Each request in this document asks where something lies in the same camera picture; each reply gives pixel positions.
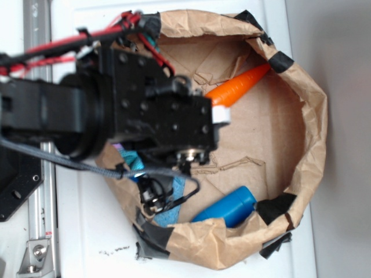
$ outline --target gray wall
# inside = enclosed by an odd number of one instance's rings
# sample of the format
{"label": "gray wall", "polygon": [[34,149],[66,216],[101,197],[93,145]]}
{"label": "gray wall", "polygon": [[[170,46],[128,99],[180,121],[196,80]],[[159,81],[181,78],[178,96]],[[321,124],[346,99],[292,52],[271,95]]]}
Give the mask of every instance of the gray wall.
{"label": "gray wall", "polygon": [[371,1],[286,0],[293,58],[329,96],[312,202],[319,278],[371,275]]}

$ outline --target screw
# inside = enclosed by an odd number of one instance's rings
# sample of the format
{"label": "screw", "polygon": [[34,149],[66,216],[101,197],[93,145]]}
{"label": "screw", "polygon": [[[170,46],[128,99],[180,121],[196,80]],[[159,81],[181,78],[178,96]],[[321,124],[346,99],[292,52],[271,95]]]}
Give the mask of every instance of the screw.
{"label": "screw", "polygon": [[143,110],[143,111],[147,111],[148,110],[148,103],[146,103],[146,102],[142,102],[141,104],[140,104],[140,108]]}
{"label": "screw", "polygon": [[172,125],[172,130],[177,131],[179,129],[179,126],[175,123]]}
{"label": "screw", "polygon": [[138,87],[137,87],[136,84],[131,84],[131,86],[130,86],[131,91],[136,91],[137,89],[138,89]]}
{"label": "screw", "polygon": [[204,158],[205,158],[205,153],[204,152],[201,152],[199,154],[199,160],[203,162]]}
{"label": "screw", "polygon": [[172,103],[172,110],[177,111],[179,109],[179,104],[178,103]]}
{"label": "screw", "polygon": [[128,57],[125,53],[121,53],[118,56],[118,59],[120,60],[121,64],[126,64],[128,62]]}
{"label": "screw", "polygon": [[202,127],[202,133],[203,133],[203,134],[208,134],[208,133],[209,133],[209,127],[208,127],[207,125],[204,125],[204,126]]}
{"label": "screw", "polygon": [[208,109],[207,109],[205,106],[203,106],[203,107],[201,108],[201,114],[206,115],[207,112],[208,112]]}
{"label": "screw", "polygon": [[34,248],[35,257],[41,257],[46,253],[46,248],[43,245],[36,245]]}
{"label": "screw", "polygon": [[121,100],[121,106],[122,106],[122,108],[127,109],[130,106],[130,102],[126,99],[123,99],[123,100]]}
{"label": "screw", "polygon": [[28,273],[34,273],[34,272],[36,272],[36,266],[35,265],[29,265],[27,267],[27,272]]}
{"label": "screw", "polygon": [[138,59],[138,65],[140,67],[144,67],[146,65],[146,60],[144,58],[139,58]]}
{"label": "screw", "polygon": [[200,88],[195,89],[194,95],[195,96],[202,96],[202,89],[200,89]]}

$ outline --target screw hole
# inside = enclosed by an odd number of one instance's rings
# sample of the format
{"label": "screw hole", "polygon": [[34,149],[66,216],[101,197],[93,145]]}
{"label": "screw hole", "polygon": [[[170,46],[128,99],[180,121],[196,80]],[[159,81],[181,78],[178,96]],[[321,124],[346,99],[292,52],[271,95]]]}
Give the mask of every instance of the screw hole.
{"label": "screw hole", "polygon": [[16,191],[16,190],[13,190],[13,191],[12,191],[12,195],[13,195],[13,197],[16,198],[16,199],[21,199],[21,198],[22,198],[21,193],[19,193],[19,192]]}

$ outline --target red cable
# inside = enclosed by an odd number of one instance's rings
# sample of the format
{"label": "red cable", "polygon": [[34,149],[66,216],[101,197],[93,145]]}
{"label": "red cable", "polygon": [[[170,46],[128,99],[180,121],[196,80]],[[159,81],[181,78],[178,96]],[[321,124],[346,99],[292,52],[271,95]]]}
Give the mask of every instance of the red cable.
{"label": "red cable", "polygon": [[[119,17],[121,17],[121,21],[118,21],[118,19],[115,18],[108,25],[108,27],[104,30],[93,32],[90,35],[82,32],[82,33],[80,33],[79,35],[76,35],[76,36],[71,36],[69,38],[65,38],[65,39],[61,39],[59,41],[46,43],[44,45],[39,45],[37,47],[28,49],[26,51],[26,53],[42,52],[42,51],[45,51],[45,50],[53,49],[55,47],[59,47],[59,46],[67,45],[69,43],[73,43],[73,42],[76,42],[76,41],[87,39],[90,36],[92,38],[94,38],[96,36],[120,33],[120,32],[122,32],[123,27],[126,28],[126,29],[129,29],[131,27],[131,25],[137,24],[139,22],[139,20],[141,19],[141,16],[140,16],[139,13],[134,13],[133,14],[131,12],[123,12],[123,13],[121,13],[121,15]],[[145,38],[144,35],[138,34],[138,37],[144,43],[144,45],[147,47],[147,49],[152,53],[152,55],[153,55],[154,59],[156,59],[157,63],[161,67],[163,67],[163,65],[165,65],[165,67],[167,67],[169,69],[170,74],[174,75],[175,70],[174,70],[173,66],[171,65],[171,63],[169,61],[167,61],[167,59],[164,58],[164,56],[162,56],[160,53],[157,52],[157,50],[149,43],[149,41]],[[35,62],[30,62],[28,64],[15,64],[15,65],[12,65],[10,68],[0,67],[0,75],[7,76],[11,72],[16,72],[16,71],[19,71],[19,70],[26,70],[26,72],[24,73],[24,75],[25,75],[30,69],[32,69],[34,67],[42,67],[44,65],[52,65],[52,64],[56,64],[56,63],[67,63],[67,62],[71,62],[71,61],[75,61],[75,57],[68,56],[68,57],[45,58],[45,59],[38,60],[38,61],[35,61]]]}
{"label": "red cable", "polygon": [[175,69],[171,65],[171,63],[169,61],[167,61],[167,59],[164,58],[163,55],[161,55],[160,53],[157,52],[157,50],[150,44],[150,42],[145,38],[145,36],[143,34],[138,33],[138,38],[144,43],[144,45],[146,46],[146,48],[149,49],[149,51],[154,56],[154,59],[156,59],[157,63],[161,67],[163,65],[165,65],[165,67],[167,67],[169,69],[171,76],[174,76],[175,75]]}
{"label": "red cable", "polygon": [[[140,14],[138,14],[138,13],[129,14],[129,13],[125,12],[125,13],[121,14],[121,17],[122,17],[121,22],[122,22],[122,24],[124,25],[125,28],[129,28],[130,24],[137,24],[138,21],[140,20]],[[120,33],[120,32],[122,32],[122,26],[121,25],[114,25],[114,26],[108,27],[104,30],[93,32],[93,33],[91,33],[91,36],[95,37],[95,36],[102,36],[102,35],[108,35],[108,34],[114,34],[114,33]],[[76,41],[80,41],[80,40],[83,40],[83,39],[87,39],[88,37],[89,37],[88,34],[80,33],[79,35],[76,35],[76,36],[71,36],[71,37],[68,37],[68,38],[65,38],[65,39],[61,39],[59,41],[54,41],[54,42],[46,43],[44,45],[36,46],[34,48],[28,49],[26,51],[26,53],[34,53],[34,52],[38,52],[38,51],[44,51],[44,50],[52,49],[54,47],[58,47],[58,46],[66,45],[66,44],[73,43],[73,42],[76,42]]]}

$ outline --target black tape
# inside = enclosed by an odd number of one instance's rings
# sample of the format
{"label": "black tape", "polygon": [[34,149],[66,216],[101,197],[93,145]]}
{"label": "black tape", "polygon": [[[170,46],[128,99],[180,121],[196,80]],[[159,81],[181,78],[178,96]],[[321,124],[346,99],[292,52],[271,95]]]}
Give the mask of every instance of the black tape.
{"label": "black tape", "polygon": [[294,202],[296,195],[283,193],[272,200],[263,200],[256,203],[256,211],[264,222],[269,225],[277,217],[285,214]]}
{"label": "black tape", "polygon": [[268,259],[273,254],[274,251],[279,251],[282,243],[291,242],[291,240],[292,240],[291,233],[286,233],[282,236],[276,237],[276,239],[270,241],[269,245],[260,250],[259,254],[263,258]]}
{"label": "black tape", "polygon": [[279,51],[268,60],[268,63],[277,74],[281,74],[294,64],[294,60]]}
{"label": "black tape", "polygon": [[166,245],[168,245],[168,241],[174,228],[163,228],[159,226],[155,226],[146,221],[144,216],[141,213],[137,215],[137,223],[143,229],[143,232],[140,232],[140,236],[146,241],[151,242],[153,245],[157,246],[160,249],[165,250]]}
{"label": "black tape", "polygon": [[139,27],[143,28],[153,39],[158,39],[161,33],[160,13],[143,14],[139,21]]}
{"label": "black tape", "polygon": [[141,232],[135,227],[134,231],[136,232],[137,236],[137,253],[136,259],[139,258],[158,258],[158,259],[168,259],[170,256],[170,252],[159,248],[158,246],[151,243],[149,240],[143,238],[141,236]]}
{"label": "black tape", "polygon": [[242,13],[236,15],[235,19],[245,21],[250,23],[251,25],[258,28],[260,31],[263,31],[264,34],[260,36],[262,42],[266,43],[267,45],[273,45],[273,40],[268,36],[268,34],[264,31],[264,29],[260,26],[260,24],[256,21],[255,17],[247,10],[244,10]]}

